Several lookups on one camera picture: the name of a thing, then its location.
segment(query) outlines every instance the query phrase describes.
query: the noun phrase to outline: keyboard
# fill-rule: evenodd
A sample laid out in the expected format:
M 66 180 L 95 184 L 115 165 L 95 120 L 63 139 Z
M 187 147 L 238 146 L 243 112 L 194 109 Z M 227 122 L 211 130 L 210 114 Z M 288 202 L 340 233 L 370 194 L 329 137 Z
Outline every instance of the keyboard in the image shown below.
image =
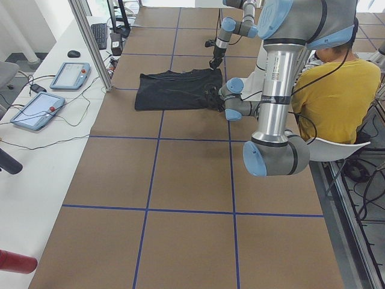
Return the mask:
M 97 23 L 91 25 L 91 31 L 94 34 L 97 46 L 99 50 L 107 48 L 107 24 L 106 23 Z

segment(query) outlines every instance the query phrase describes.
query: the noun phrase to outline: tablet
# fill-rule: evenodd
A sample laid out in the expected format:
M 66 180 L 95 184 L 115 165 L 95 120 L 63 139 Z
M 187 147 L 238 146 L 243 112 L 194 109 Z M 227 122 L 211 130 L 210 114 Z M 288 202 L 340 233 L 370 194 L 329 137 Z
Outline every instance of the tablet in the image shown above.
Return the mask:
M 57 90 L 77 90 L 83 85 L 89 72 L 89 63 L 64 62 L 49 87 Z
M 65 99 L 47 92 L 39 92 L 12 119 L 11 123 L 37 131 L 44 127 L 63 107 Z

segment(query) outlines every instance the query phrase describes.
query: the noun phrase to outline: black cloth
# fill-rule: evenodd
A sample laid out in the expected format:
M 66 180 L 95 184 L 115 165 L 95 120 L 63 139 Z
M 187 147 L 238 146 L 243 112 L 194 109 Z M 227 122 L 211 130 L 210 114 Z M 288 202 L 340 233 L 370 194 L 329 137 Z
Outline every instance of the black cloth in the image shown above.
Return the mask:
M 208 94 L 222 87 L 220 69 L 141 74 L 136 110 L 197 110 L 208 108 Z

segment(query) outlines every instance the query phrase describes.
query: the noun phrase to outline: red cylinder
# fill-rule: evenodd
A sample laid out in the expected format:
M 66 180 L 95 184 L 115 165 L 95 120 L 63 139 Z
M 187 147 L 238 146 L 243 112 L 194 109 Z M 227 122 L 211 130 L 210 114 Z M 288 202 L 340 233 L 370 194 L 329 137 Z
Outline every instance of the red cylinder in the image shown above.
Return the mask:
M 29 274 L 37 267 L 37 260 L 33 257 L 0 250 L 0 270 Z

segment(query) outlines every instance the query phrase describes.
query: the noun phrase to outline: white table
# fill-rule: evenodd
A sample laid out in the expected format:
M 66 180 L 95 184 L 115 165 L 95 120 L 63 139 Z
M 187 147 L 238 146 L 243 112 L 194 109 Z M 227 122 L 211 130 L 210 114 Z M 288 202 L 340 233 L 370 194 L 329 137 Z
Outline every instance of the white table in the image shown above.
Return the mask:
M 103 22 L 103 19 L 91 17 L 90 23 Z M 69 50 L 77 50 L 80 58 L 68 58 Z M 107 50 L 100 51 L 103 59 L 108 57 Z M 88 49 L 82 39 L 75 21 L 73 21 L 44 62 L 37 69 L 34 77 L 54 75 L 65 61 L 88 62 L 91 72 L 86 83 L 75 92 L 52 92 L 49 85 L 52 78 L 38 80 L 36 83 L 48 92 L 70 101 L 76 98 L 95 77 L 98 77 Z M 15 104 L 26 104 L 29 87 L 23 89 Z M 45 146 L 58 140 L 88 135 L 102 104 L 105 90 L 98 79 L 85 93 L 91 102 L 84 120 L 76 127 L 54 118 L 39 132 L 18 128 L 13 124 L 0 125 L 0 137 L 9 143 L 34 148 Z M 70 123 L 78 123 L 88 102 L 79 98 L 66 105 L 58 115 Z M 1 120 L 9 122 L 17 110 L 11 108 Z M 67 189 L 84 150 L 87 138 L 56 144 L 48 148 L 29 151 L 0 142 L 0 148 L 23 164 L 23 170 L 17 175 L 0 172 L 0 249 L 27 256 L 41 258 L 52 227 L 61 208 Z M 24 275 L 0 271 L 0 288 L 26 289 L 34 273 Z

